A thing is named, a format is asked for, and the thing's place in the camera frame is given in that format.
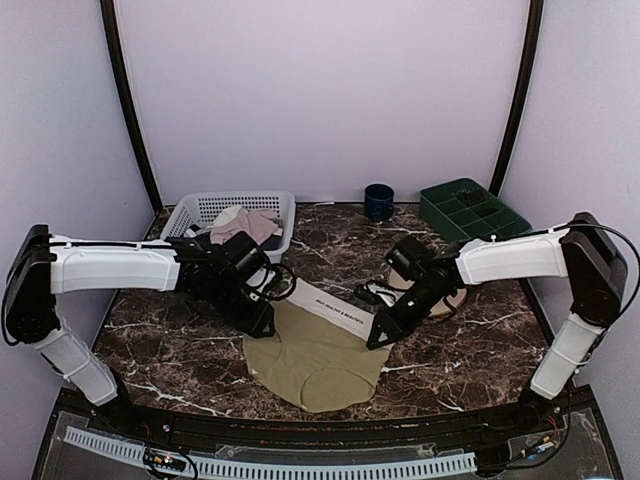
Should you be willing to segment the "olive green underwear white waistband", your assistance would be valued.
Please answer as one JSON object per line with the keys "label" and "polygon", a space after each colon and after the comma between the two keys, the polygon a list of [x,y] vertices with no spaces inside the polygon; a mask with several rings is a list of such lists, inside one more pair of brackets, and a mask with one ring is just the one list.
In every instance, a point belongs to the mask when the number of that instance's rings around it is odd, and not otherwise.
{"label": "olive green underwear white waistband", "polygon": [[372,314],[303,280],[273,307],[275,334],[243,338],[255,380],[308,413],[339,411],[373,397],[391,348],[366,347]]}

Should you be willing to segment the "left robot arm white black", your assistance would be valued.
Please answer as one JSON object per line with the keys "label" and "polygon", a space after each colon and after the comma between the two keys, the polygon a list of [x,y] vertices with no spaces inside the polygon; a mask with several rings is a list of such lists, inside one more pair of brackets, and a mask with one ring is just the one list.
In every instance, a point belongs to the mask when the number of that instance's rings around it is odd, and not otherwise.
{"label": "left robot arm white black", "polygon": [[253,338],[275,333],[274,308],[250,279],[270,267],[268,256],[246,233],[223,244],[194,239],[119,242],[54,236],[33,226],[6,278],[1,332],[9,346],[38,351],[94,406],[120,436],[141,427],[140,412],[126,400],[115,374],[66,325],[58,296],[84,290],[142,289],[184,292],[209,304],[233,329]]}

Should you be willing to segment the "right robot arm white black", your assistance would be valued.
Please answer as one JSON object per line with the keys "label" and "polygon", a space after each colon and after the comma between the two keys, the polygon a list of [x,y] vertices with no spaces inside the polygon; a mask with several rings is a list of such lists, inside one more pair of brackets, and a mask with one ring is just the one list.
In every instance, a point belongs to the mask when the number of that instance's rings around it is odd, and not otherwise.
{"label": "right robot arm white black", "polygon": [[612,241],[615,230],[588,212],[557,227],[505,240],[472,239],[430,251],[407,236],[385,260],[410,287],[391,306],[375,314],[366,341],[370,350],[408,337],[441,300],[459,290],[507,279],[558,277],[573,296],[567,320],[531,377],[532,394],[510,413],[521,434],[534,432],[549,416],[555,399],[576,370],[626,312],[628,265]]}

